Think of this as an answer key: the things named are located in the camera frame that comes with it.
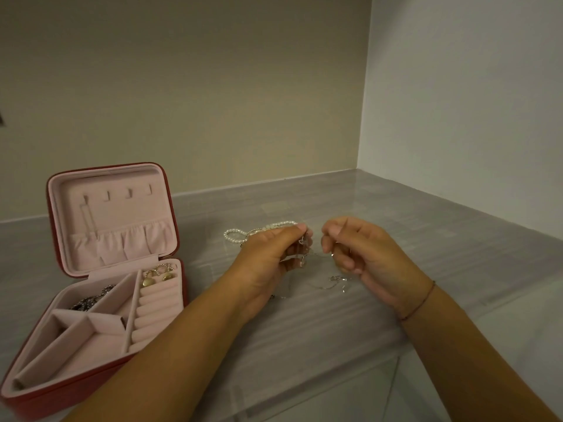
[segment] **pearl necklace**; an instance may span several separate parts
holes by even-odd
[[[223,233],[223,235],[225,236],[225,239],[230,241],[231,243],[243,244],[246,240],[248,240],[248,238],[251,235],[254,235],[258,232],[266,231],[267,229],[281,228],[281,227],[285,227],[285,226],[288,226],[288,225],[297,225],[297,222],[293,222],[292,220],[285,220],[283,222],[271,223],[269,225],[266,225],[263,228],[256,228],[256,229],[253,229],[253,230],[248,231],[248,232],[245,232],[242,229],[238,229],[238,228],[231,228],[231,229],[227,229],[227,231],[225,231]],[[230,234],[239,234],[239,235],[244,236],[244,238],[242,240],[237,240],[237,239],[230,237],[229,236]]]

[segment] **thin bracelet on wrist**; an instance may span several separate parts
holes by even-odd
[[[432,282],[432,287],[430,287],[430,290],[428,291],[428,293],[426,293],[426,298],[422,299],[422,302],[420,302],[418,304],[418,306],[416,308],[414,308],[408,315],[406,315],[405,317],[403,317],[402,319],[400,319],[400,321],[406,321],[407,319],[411,318],[412,315],[417,312],[420,307],[422,305],[424,305],[424,303],[428,300],[428,297],[430,296],[430,294],[432,293],[432,291],[434,290],[434,287],[436,286],[436,281]]]

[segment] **open jewelry box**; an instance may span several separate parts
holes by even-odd
[[[25,420],[84,400],[188,302],[182,262],[171,257],[179,235],[158,164],[58,173],[47,200],[61,269],[87,279],[55,296],[4,377],[2,400]]]

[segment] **hand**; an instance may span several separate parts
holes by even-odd
[[[322,228],[324,253],[332,253],[343,272],[354,272],[366,287],[399,318],[408,315],[426,297],[432,280],[379,226],[361,219],[339,217]]]
[[[297,241],[304,234],[309,247],[313,232],[304,223],[259,232],[243,244],[223,276],[242,301],[243,322],[260,312],[287,271],[301,267],[299,258],[286,258],[303,253]]]

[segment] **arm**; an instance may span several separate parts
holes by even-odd
[[[382,228],[343,217],[323,233],[323,251],[339,268],[406,318],[403,329],[453,421],[559,421],[446,292],[428,294],[433,282]]]
[[[306,231],[299,224],[252,236],[219,280],[64,420],[188,420],[238,332],[299,267],[299,259],[280,260]]]

